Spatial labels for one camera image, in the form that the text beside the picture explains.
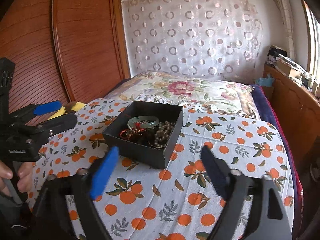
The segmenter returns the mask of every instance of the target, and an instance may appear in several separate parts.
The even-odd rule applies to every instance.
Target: wardrobe door
[[[52,30],[72,101],[104,97],[123,79],[112,0],[52,0]]]
[[[55,60],[50,14],[51,0],[14,0],[0,22],[0,57],[16,64],[10,112],[31,103],[68,102]]]

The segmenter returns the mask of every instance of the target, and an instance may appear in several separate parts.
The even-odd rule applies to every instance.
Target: wooden dresser
[[[276,79],[271,106],[288,140],[296,168],[300,171],[309,158],[308,151],[320,135],[320,102],[305,87],[265,65],[263,77],[269,73]]]

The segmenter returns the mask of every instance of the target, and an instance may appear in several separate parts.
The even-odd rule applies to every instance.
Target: window
[[[309,55],[307,71],[315,78],[320,79],[320,24],[303,2],[308,23]]]

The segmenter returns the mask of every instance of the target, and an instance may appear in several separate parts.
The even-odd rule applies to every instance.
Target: bed
[[[139,74],[81,109],[74,129],[51,137],[34,166],[31,208],[47,175],[69,176],[104,156],[108,146],[101,133],[132,100],[183,105],[184,126],[166,170],[121,157],[94,202],[114,239],[206,239],[225,201],[209,183],[199,156],[202,145],[245,175],[270,174],[292,227],[299,215],[298,177],[262,90],[166,73]],[[245,201],[234,239],[244,231],[251,201]],[[67,202],[76,235],[85,239],[72,196]]]

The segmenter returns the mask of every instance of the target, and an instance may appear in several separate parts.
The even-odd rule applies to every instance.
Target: yellow cloth
[[[86,104],[81,103],[81,102],[77,102],[72,108],[71,110],[78,112],[81,108],[83,108],[84,106],[86,106]],[[52,119],[52,118],[56,118],[58,116],[62,116],[65,113],[65,107],[61,107],[55,114],[51,115],[48,120]]]

